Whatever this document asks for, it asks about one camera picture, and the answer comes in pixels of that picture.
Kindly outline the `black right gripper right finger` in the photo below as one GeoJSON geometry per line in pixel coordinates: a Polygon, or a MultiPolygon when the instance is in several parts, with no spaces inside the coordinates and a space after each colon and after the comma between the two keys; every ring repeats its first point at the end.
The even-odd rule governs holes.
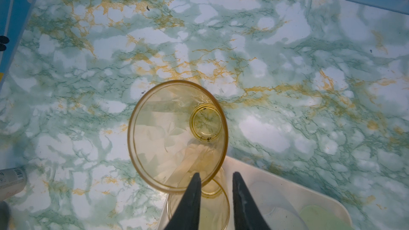
{"type": "Polygon", "coordinates": [[[234,227],[236,230],[270,230],[239,172],[232,178],[234,227]]]}

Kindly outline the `pale green glass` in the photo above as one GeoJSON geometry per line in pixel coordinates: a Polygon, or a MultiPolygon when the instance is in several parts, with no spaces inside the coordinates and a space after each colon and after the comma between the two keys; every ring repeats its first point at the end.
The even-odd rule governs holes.
{"type": "Polygon", "coordinates": [[[353,230],[351,226],[319,206],[307,206],[300,213],[309,230],[353,230]]]}

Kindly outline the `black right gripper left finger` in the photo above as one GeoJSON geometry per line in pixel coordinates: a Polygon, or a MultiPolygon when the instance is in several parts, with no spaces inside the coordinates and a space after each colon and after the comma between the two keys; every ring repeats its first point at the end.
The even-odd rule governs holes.
{"type": "Polygon", "coordinates": [[[201,178],[193,175],[182,199],[165,230],[198,230],[201,203],[201,178]]]}

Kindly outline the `tall amber glass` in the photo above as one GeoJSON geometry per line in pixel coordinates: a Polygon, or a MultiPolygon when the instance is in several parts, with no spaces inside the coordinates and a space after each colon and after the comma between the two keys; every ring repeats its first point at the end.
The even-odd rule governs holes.
{"type": "Polygon", "coordinates": [[[140,98],[127,142],[131,161],[147,184],[183,193],[194,174],[207,185],[219,172],[228,149],[228,125],[219,102],[204,87],[168,81],[140,98]]]}

